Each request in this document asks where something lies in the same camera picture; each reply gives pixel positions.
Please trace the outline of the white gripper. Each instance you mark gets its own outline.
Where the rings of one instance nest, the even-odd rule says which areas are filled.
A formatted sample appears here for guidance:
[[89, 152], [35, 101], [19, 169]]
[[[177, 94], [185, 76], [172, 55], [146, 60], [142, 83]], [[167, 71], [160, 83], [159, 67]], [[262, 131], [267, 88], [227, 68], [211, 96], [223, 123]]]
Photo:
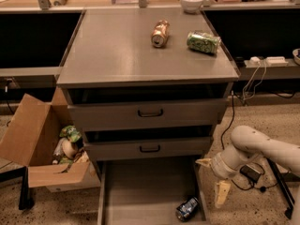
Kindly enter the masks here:
[[220, 208], [227, 199], [231, 189], [231, 179], [236, 175], [236, 170], [230, 168], [225, 160], [222, 158], [221, 153], [217, 153], [211, 158], [199, 158], [195, 162], [206, 168], [212, 168], [213, 174], [221, 179], [215, 183], [215, 207]]

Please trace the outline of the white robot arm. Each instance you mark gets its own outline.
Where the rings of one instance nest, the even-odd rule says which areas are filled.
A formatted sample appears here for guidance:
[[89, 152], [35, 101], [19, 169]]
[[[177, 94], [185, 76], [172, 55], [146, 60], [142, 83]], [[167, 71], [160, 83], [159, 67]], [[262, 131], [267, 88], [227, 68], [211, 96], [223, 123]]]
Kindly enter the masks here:
[[249, 126], [235, 127], [231, 133], [232, 144], [211, 158], [200, 158], [197, 164], [209, 168], [217, 178], [214, 185], [216, 208], [226, 201], [231, 188], [230, 180], [240, 168], [253, 161], [258, 155], [300, 177], [300, 146], [273, 140], [259, 130]]

